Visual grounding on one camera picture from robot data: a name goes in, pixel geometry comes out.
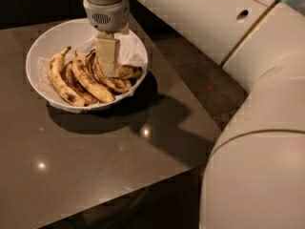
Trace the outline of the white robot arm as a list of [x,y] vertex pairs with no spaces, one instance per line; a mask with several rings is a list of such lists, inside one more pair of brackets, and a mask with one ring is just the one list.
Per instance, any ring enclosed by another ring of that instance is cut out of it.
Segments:
[[[248,97],[216,141],[200,229],[305,229],[305,16],[277,0],[137,0]],[[84,0],[118,31],[126,0]]]

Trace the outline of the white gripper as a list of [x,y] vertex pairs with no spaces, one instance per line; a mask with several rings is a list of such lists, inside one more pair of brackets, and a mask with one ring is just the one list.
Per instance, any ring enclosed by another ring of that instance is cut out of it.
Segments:
[[129,0],[119,0],[109,5],[94,4],[83,0],[90,24],[99,31],[94,45],[101,70],[107,77],[115,76],[120,42],[112,32],[129,34]]

